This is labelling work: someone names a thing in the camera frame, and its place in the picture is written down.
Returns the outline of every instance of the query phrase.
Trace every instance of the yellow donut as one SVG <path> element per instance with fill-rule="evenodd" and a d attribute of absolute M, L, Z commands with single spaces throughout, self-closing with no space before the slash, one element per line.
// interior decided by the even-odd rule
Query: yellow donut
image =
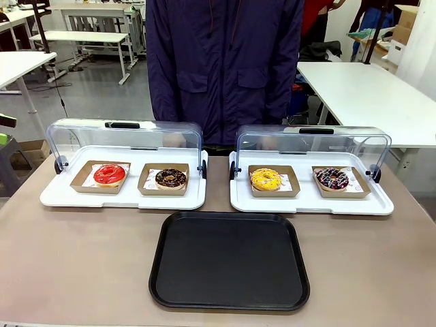
<path fill-rule="evenodd" d="M 259 191 L 276 191 L 280 188 L 281 176 L 271 169 L 257 169 L 251 174 L 251 184 Z"/>

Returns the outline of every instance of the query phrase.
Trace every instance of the paper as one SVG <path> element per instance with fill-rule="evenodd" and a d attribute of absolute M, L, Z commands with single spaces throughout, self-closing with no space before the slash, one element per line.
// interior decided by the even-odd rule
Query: paper
<path fill-rule="evenodd" d="M 280 176 L 281 176 L 280 188 L 274 192 L 292 191 L 292 184 L 289 181 L 289 176 L 288 175 L 280 175 Z M 253 190 L 258 190 L 253 186 L 253 184 L 251 184 L 251 187 L 253 188 Z"/>
<path fill-rule="evenodd" d="M 158 189 L 156 186 L 156 175 L 158 172 L 161 172 L 162 169 L 150 169 L 149 170 L 149 175 L 147 176 L 147 179 L 145 180 L 145 184 L 144 184 L 144 189 Z"/>
<path fill-rule="evenodd" d="M 317 173 L 318 171 L 322 170 L 321 168 L 316 168 L 313 171 L 315 173 Z M 363 192 L 362 187 L 360 186 L 357 178 L 354 176 L 353 174 L 353 168 L 352 167 L 345 167 L 340 169 L 340 171 L 346 173 L 347 177 L 348 177 L 348 185 L 345 188 L 345 193 L 360 193 Z"/>
<path fill-rule="evenodd" d="M 89 173 L 87 179 L 84 180 L 82 186 L 84 187 L 99 187 L 94 180 L 94 174 L 97 170 L 99 170 L 102 166 L 106 166 L 105 164 L 98 164 L 98 165 L 93 165 L 93 169 L 91 170 L 91 172 Z M 122 167 L 125 171 L 125 174 L 127 175 L 127 173 L 129 172 L 129 165 L 127 164 L 119 164 L 118 166 Z"/>

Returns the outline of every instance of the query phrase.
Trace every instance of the red shirt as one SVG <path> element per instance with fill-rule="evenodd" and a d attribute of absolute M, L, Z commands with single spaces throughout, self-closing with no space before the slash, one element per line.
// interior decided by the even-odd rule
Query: red shirt
<path fill-rule="evenodd" d="M 305 10 L 302 15 L 301 35 L 307 33 L 318 17 L 318 12 L 327 6 L 330 9 L 333 6 L 334 0 L 306 0 Z"/>

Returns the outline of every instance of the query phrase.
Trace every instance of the white tray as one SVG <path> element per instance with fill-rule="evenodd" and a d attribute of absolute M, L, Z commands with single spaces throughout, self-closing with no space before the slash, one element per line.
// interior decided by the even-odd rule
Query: white tray
<path fill-rule="evenodd" d="M 130 171 L 120 192 L 116 195 L 78 193 L 69 185 L 89 160 L 130 162 Z M 202 160 L 208 162 L 206 151 Z M 143 196 L 138 191 L 138 180 L 145 164 L 189 164 L 189 183 L 184 196 Z M 159 148 L 157 151 L 131 150 L 125 147 L 84 146 L 74 155 L 66 170 L 56 175 L 41 193 L 46 206 L 132 207 L 192 210 L 200 207 L 206 197 L 206 180 L 198 170 L 197 149 Z"/>
<path fill-rule="evenodd" d="M 236 163 L 236 153 L 229 156 L 229 164 Z M 292 166 L 300 183 L 300 193 L 295 198 L 254 198 L 251 193 L 248 166 Z M 247 213 L 334 213 L 340 215 L 389 215 L 394 204 L 379 184 L 368 180 L 371 193 L 363 199 L 324 199 L 313 180 L 312 166 L 353 166 L 362 176 L 365 167 L 351 153 L 312 152 L 306 155 L 283 155 L 272 151 L 241 151 L 239 168 L 242 169 L 230 181 L 232 206 Z"/>

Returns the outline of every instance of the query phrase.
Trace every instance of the black pole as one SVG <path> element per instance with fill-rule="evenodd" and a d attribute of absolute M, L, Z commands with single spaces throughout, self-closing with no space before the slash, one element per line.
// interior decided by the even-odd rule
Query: black pole
<path fill-rule="evenodd" d="M 41 16 L 40 16 L 40 13 L 38 12 L 38 6 L 36 4 L 36 0 L 31 0 L 31 1 L 32 1 L 32 6 L 33 6 L 33 11 L 35 12 L 36 25 L 38 26 L 38 30 L 40 31 L 42 46 L 44 47 L 44 52 L 50 53 L 50 49 L 48 48 L 46 35 L 45 35 L 44 30 L 42 28 Z"/>
<path fill-rule="evenodd" d="M 371 57 L 373 56 L 374 48 L 377 45 L 377 40 L 379 38 L 380 30 L 382 29 L 382 26 L 383 26 L 384 18 L 386 17 L 386 14 L 388 13 L 389 1 L 390 0 L 385 0 L 383 7 L 381 7 L 380 19 L 377 23 L 377 28 L 375 29 L 374 36 L 373 36 L 373 39 L 371 41 L 371 45 L 369 46 L 368 55 L 367 55 L 365 62 L 364 62 L 365 65 L 369 65 L 369 61 L 371 60 Z"/>

